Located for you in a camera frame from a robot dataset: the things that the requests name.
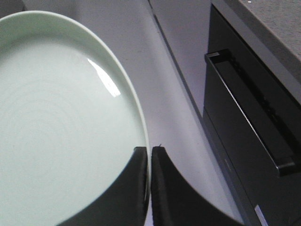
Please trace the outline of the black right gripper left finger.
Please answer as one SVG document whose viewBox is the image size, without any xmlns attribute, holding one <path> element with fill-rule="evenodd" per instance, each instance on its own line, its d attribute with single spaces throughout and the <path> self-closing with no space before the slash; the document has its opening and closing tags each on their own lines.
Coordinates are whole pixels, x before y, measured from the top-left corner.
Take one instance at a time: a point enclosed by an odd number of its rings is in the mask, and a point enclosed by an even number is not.
<svg viewBox="0 0 301 226">
<path fill-rule="evenodd" d="M 61 226 L 143 226 L 148 209 L 148 155 L 135 147 L 117 179 L 95 201 Z"/>
</svg>

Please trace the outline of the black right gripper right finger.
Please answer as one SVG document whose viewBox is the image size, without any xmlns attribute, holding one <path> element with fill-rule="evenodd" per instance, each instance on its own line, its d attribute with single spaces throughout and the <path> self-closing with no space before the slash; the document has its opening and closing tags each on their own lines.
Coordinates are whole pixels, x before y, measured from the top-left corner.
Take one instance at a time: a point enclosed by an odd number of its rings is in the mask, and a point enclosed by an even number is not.
<svg viewBox="0 0 301 226">
<path fill-rule="evenodd" d="M 185 180 L 166 150 L 151 153 L 151 207 L 155 226 L 240 226 Z"/>
</svg>

